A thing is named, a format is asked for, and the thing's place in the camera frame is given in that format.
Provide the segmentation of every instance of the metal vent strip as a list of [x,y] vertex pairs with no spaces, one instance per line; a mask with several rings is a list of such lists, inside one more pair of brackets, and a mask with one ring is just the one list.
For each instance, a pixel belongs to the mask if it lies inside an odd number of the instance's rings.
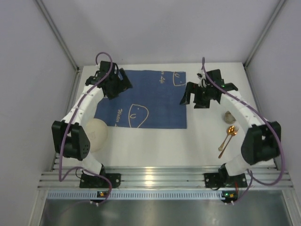
[[[101,200],[99,191],[51,190],[47,199]],[[110,200],[222,200],[222,191],[112,191]]]

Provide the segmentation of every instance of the metal frame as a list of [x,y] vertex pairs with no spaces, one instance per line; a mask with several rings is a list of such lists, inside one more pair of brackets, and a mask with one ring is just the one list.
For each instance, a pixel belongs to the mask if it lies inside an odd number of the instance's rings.
[[[41,11],[48,25],[50,26],[54,36],[56,37],[59,45],[62,50],[68,57],[71,65],[74,70],[76,70],[76,75],[73,81],[72,90],[70,92],[68,105],[66,106],[66,111],[70,109],[72,104],[74,103],[74,98],[76,96],[76,90],[79,84],[79,80],[81,77],[81,70],[77,66],[73,56],[66,43],[64,42],[60,32],[58,31],[56,25],[54,24],[51,15],[47,11],[42,0],[33,0],[38,9]],[[244,68],[251,86],[251,90],[259,111],[261,111],[258,98],[256,97],[256,93],[253,89],[253,83],[248,73],[248,66],[252,61],[255,53],[261,46],[265,37],[267,36],[269,30],[274,24],[277,16],[280,11],[283,9],[286,0],[280,0],[272,13],[269,21],[264,27],[261,35],[256,41],[252,51],[250,52],[246,62],[244,63]],[[50,172],[44,172],[41,175],[41,179],[39,182],[35,205],[32,210],[30,222],[28,225],[36,226],[39,225],[42,212],[45,206],[45,202],[47,199],[48,192],[54,189],[67,189],[67,190],[79,190],[79,179],[75,177],[74,173],[71,173],[68,177],[68,181],[57,183],[58,177],[58,169],[56,167],[57,156],[55,155],[53,161],[53,167]],[[119,191],[132,191],[132,190],[140,190],[140,191],[164,191],[164,190],[174,190],[174,191],[207,191],[208,188],[205,188],[204,176],[202,175],[204,172],[216,172],[217,167],[189,167],[189,168],[171,168],[171,167],[142,167],[142,168],[107,168],[108,172],[119,172],[122,174],[121,187],[118,189]],[[265,182],[271,182],[275,180],[279,171],[275,168],[266,168],[266,167],[257,167],[253,169],[254,176],[258,179],[264,180]],[[291,217],[292,223],[294,226],[301,225],[301,207],[298,202],[298,198],[293,189],[293,184],[290,180],[290,176],[288,172],[285,172],[283,179],[277,186],[273,187],[263,187],[260,184],[254,183],[250,190],[282,190],[283,197],[287,206],[287,210]]]

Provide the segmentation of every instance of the navy fabric mat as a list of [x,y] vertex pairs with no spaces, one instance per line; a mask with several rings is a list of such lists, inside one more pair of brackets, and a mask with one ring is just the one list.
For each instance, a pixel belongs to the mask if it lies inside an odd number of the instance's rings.
[[186,129],[186,106],[179,105],[186,88],[185,72],[126,70],[133,88],[103,98],[95,118],[108,126]]

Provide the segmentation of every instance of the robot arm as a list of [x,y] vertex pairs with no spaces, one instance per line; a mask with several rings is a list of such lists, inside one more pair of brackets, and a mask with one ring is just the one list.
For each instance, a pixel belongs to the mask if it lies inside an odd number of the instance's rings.
[[[234,84],[224,83],[220,70],[213,70],[207,73],[218,86],[238,97],[241,101],[244,101],[238,88]],[[267,161],[280,155],[274,136],[258,116],[254,115],[254,113],[241,102],[223,94],[216,87],[211,85],[201,73],[198,74],[198,77],[200,78],[199,84],[192,82],[187,83],[184,97],[180,104],[189,104],[191,93],[194,94],[194,108],[209,108],[210,101],[216,100],[220,105],[231,112],[246,135],[241,146],[241,153],[220,168],[220,172],[223,174],[225,180],[229,177],[244,173],[246,169],[251,168],[252,165],[260,161]],[[281,127],[279,123],[270,122],[270,125],[276,131],[278,137],[280,137]]]
[[94,118],[97,105],[105,96],[111,100],[118,97],[119,93],[133,87],[125,71],[122,68],[119,70],[117,64],[113,63],[113,70],[109,76],[92,88],[109,71],[110,64],[106,61],[100,63],[99,70],[95,76],[87,79],[79,99],[70,112],[61,121],[55,121],[51,128],[55,151],[60,153],[64,133],[68,123],[71,123],[64,144],[63,156],[81,161],[83,168],[96,174],[100,174],[103,165],[89,152],[90,141],[85,133],[85,127],[88,121]]

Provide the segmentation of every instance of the white table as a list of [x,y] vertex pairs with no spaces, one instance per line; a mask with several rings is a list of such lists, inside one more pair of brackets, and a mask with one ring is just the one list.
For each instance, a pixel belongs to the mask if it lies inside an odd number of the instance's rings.
[[[220,69],[225,83],[233,82],[250,105],[254,98],[241,63],[206,63],[206,70]],[[119,65],[125,70],[185,71],[186,81],[198,83],[196,73],[201,64]],[[95,66],[85,66],[79,83],[77,98]],[[222,117],[227,111],[216,101],[210,109],[193,109],[187,105],[187,129],[141,129],[109,127],[106,146],[96,152],[95,158],[105,166],[220,166],[240,152],[245,134],[241,129],[231,140],[222,158],[218,159],[219,145],[226,137]],[[64,159],[63,166],[77,165],[78,161]],[[272,160],[260,165],[274,166]]]

